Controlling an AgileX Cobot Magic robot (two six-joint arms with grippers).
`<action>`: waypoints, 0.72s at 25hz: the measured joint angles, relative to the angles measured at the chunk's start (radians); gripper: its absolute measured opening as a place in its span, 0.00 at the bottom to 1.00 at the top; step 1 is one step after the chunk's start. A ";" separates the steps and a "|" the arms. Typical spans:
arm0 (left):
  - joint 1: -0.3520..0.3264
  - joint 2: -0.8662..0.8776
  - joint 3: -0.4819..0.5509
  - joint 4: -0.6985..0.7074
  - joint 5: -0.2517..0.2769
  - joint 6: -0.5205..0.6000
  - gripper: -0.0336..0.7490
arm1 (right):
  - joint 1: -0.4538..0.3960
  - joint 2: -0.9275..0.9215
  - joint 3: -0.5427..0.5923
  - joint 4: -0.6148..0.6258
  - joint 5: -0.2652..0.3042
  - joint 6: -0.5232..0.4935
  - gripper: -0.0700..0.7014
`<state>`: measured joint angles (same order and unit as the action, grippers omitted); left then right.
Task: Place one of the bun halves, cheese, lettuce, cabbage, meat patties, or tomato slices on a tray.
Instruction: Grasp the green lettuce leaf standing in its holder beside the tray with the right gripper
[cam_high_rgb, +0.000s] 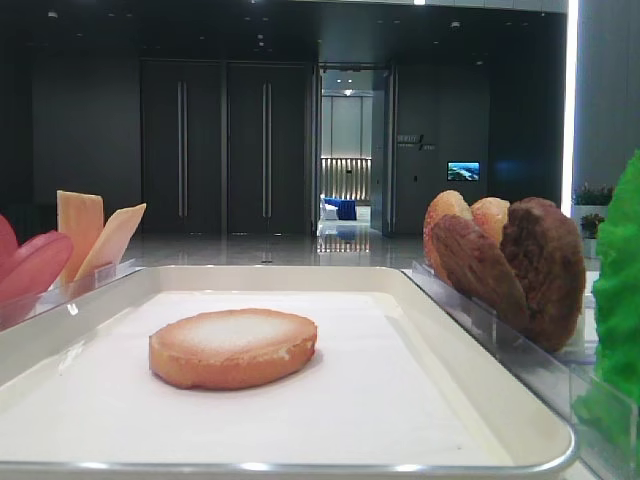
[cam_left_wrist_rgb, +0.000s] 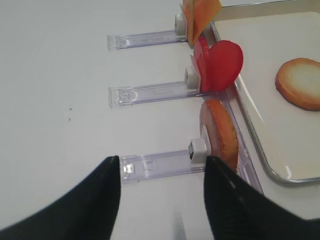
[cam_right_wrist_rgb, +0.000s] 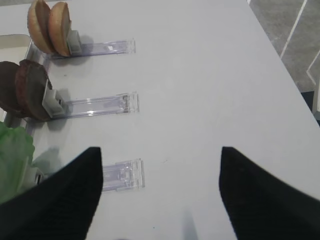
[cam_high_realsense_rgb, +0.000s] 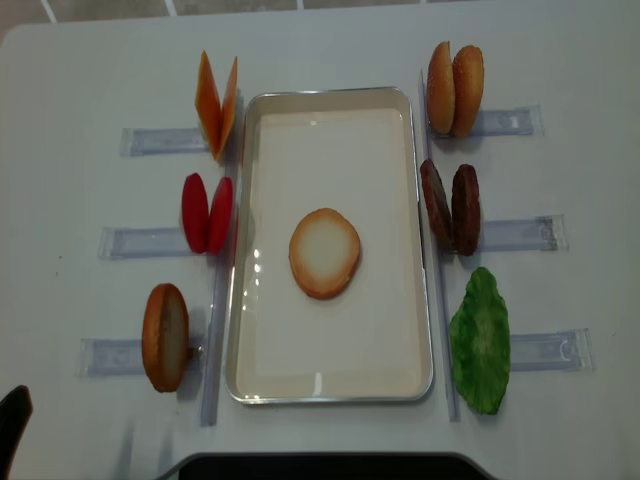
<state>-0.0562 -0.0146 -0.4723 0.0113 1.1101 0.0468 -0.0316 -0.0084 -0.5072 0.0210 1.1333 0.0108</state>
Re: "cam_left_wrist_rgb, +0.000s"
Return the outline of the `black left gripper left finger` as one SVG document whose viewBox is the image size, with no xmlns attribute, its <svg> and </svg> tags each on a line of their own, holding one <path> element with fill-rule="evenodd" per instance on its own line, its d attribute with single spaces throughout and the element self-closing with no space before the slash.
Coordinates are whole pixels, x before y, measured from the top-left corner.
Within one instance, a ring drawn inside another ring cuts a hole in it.
<svg viewBox="0 0 320 240">
<path fill-rule="evenodd" d="M 2 240 L 109 240 L 121 199 L 120 159 L 109 156 L 67 194 L 0 232 Z"/>
</svg>

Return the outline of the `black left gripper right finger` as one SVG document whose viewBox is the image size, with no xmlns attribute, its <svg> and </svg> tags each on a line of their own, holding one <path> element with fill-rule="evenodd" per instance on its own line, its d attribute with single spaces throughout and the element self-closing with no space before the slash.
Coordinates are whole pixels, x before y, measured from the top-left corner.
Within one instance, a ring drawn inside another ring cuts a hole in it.
<svg viewBox="0 0 320 240">
<path fill-rule="evenodd" d="M 216 156 L 204 171 L 204 205 L 216 240 L 318 240 L 320 223 L 275 204 Z"/>
</svg>

